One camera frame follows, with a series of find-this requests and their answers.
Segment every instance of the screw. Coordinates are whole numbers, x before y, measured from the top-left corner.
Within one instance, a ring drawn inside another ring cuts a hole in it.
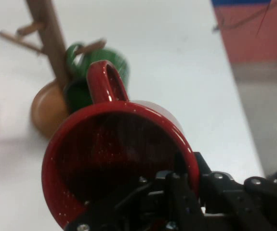
[[[140,182],[140,183],[147,183],[148,181],[147,181],[147,179],[144,178],[144,177],[139,177],[139,182]]]
[[[90,226],[87,224],[78,225],[77,231],[90,231]]]
[[[217,179],[222,179],[222,178],[223,178],[223,175],[220,174],[220,173],[215,173],[215,174],[214,174],[214,177],[217,178]]]
[[[174,222],[174,221],[169,221],[169,222],[166,224],[165,230],[167,230],[167,231],[176,231],[176,230],[178,230],[178,227],[177,227],[177,225],[176,225],[176,222]]]
[[[261,184],[261,182],[260,182],[260,180],[258,180],[258,179],[252,179],[251,180],[251,182],[253,183],[253,184]]]

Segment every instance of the floor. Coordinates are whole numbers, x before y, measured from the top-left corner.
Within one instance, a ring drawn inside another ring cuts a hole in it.
[[[272,174],[277,171],[277,62],[232,69],[264,172]]]

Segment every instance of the blue stripe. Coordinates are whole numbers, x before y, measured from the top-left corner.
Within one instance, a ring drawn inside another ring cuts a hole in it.
[[[269,3],[271,0],[212,0],[214,6]]]

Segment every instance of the pink wall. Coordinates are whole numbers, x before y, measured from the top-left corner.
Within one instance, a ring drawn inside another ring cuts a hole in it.
[[[264,14],[240,26],[233,25],[259,10],[265,10],[266,4],[214,8],[230,62],[277,60],[277,6],[272,8],[274,3],[277,3],[277,0],[271,2],[258,34]]]

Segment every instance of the green mug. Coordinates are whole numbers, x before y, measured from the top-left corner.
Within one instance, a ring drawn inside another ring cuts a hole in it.
[[[88,68],[91,63],[100,60],[109,60],[117,69],[125,88],[127,88],[129,80],[129,66],[121,54],[112,49],[100,49],[83,54],[80,60],[77,61],[75,50],[83,46],[82,43],[75,43],[66,51],[66,64],[74,76],[74,80],[64,89],[64,95],[70,113],[92,104],[86,80]]]

